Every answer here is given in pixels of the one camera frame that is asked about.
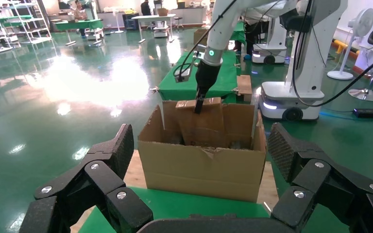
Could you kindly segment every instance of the white table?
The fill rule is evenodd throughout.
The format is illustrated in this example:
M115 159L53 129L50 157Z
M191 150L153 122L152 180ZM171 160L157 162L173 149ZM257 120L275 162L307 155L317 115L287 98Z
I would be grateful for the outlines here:
M171 31L171 39L170 42L173 41L172 38L172 18L175 16L175 14L168 14L167 16L136 16L132 19L138 20L138 27L139 27L139 34L141 34L141 40L139 43L142 43L145 41L145 39L142 38L142 29L141 29L141 22L156 22L156 21L168 21L170 22L170 31Z

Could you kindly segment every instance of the power adapter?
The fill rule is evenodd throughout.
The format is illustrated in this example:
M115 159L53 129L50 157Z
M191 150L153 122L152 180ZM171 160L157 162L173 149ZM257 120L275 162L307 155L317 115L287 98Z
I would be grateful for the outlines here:
M373 109L355 108L353 114L358 118L373 118Z

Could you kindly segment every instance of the person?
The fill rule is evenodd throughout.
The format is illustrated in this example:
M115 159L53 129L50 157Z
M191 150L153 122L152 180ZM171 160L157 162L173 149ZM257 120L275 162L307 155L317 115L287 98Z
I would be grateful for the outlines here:
M149 7L149 2L148 0L145 0L142 4L141 4L141 13L142 15L144 16L150 16L151 15L151 9Z
M75 22L78 22L78 20L88 19L88 16L86 15L85 10L82 9L82 3L79 0L76 0L75 4L76 4L76 9L73 12L73 15L75 17ZM85 39L86 38L85 28L80 28L79 32L81 33L82 39Z
M255 9L248 9L243 17L245 24L245 40L247 42L247 54L244 56L244 60L251 60L255 37L257 37L257 43L261 42L261 34L268 31L269 22L267 21L267 17L262 17L262 14ZM241 42L235 41L234 50L238 54L241 54L241 46Z

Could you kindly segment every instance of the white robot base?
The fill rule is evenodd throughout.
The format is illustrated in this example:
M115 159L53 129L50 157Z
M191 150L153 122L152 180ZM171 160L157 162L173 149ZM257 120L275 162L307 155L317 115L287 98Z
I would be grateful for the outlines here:
M168 37L168 28L169 28L168 25L165 25L165 27L162 27L162 28L158 28L158 27L154 28L153 36L155 38Z
M88 31L86 33L87 33L86 38L88 40L100 40L105 36L101 28L97 28L93 31Z
M258 64L281 64L285 62L286 54L286 46L256 44L254 45L254 52L252 53L252 62Z
M259 109L262 116L269 119L298 121L317 120L321 107L308 107L299 102L295 93L285 88L285 82L264 82L261 89ZM324 93L300 95L310 104L320 104Z
M327 76L337 80L351 80L354 78L353 74L339 70L329 71Z

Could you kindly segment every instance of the cardboard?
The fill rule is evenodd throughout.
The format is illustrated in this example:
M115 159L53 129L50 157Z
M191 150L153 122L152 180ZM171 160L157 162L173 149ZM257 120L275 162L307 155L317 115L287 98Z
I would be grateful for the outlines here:
M182 138L176 104L164 101L163 114L157 106L138 137L147 187L256 202L266 158L266 140L260 116L252 130L254 106L221 105L226 144L248 148L226 149L174 143Z
M249 75L237 76L238 94L244 96L245 102L251 102L252 86L251 77Z
M203 34L205 34L206 31L208 31L208 29L200 28L200 29L197 29L197 30L194 32L194 44L196 44L196 43L199 41L199 39L201 38L201 36L202 36ZM206 36L201 40L200 44L206 46L207 40L208 40L208 35L206 35Z
M203 102L200 114L194 113L196 100L178 101L176 118L186 146L227 147L221 98Z

